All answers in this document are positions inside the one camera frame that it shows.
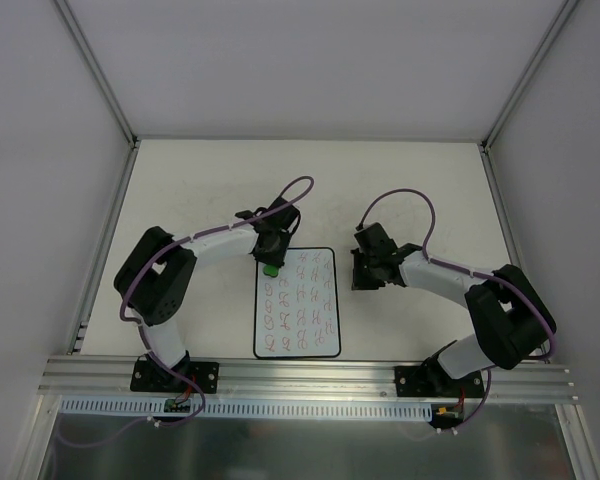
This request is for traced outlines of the green whiteboard eraser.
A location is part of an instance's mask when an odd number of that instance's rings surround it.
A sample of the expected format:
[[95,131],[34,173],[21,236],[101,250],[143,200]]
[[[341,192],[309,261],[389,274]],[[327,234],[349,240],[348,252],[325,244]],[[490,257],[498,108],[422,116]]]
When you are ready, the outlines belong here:
[[279,275],[280,268],[275,265],[265,264],[262,268],[262,273],[270,278],[277,278]]

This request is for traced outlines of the small black-framed whiteboard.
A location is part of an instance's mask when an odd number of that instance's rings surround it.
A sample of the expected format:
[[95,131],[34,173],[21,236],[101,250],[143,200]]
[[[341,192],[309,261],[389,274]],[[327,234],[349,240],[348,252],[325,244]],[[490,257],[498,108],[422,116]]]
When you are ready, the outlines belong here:
[[336,256],[291,248],[277,278],[256,269],[253,354],[258,359],[333,359],[341,354]]

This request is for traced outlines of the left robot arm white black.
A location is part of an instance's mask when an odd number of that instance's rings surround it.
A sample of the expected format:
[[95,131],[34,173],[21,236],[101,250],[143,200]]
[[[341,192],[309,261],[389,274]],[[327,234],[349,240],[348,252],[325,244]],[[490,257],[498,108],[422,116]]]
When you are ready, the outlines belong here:
[[114,289],[121,297],[119,317],[136,326],[163,389],[176,391],[188,379],[190,356],[173,317],[193,274],[242,256],[279,269],[300,221],[300,210],[279,196],[268,207],[236,213],[230,224],[181,239],[159,226],[145,231],[116,274]]

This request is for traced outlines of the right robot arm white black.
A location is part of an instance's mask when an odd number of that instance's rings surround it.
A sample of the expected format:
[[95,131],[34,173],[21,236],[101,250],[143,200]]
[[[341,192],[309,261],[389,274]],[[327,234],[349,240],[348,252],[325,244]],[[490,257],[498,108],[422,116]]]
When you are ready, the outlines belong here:
[[400,397],[482,396],[481,373],[493,367],[512,370],[543,344],[554,343],[557,326],[524,272],[511,264],[492,272],[453,265],[399,246],[383,226],[359,226],[354,237],[355,290],[387,285],[430,292],[465,308],[471,335],[442,347],[409,373],[395,373]]

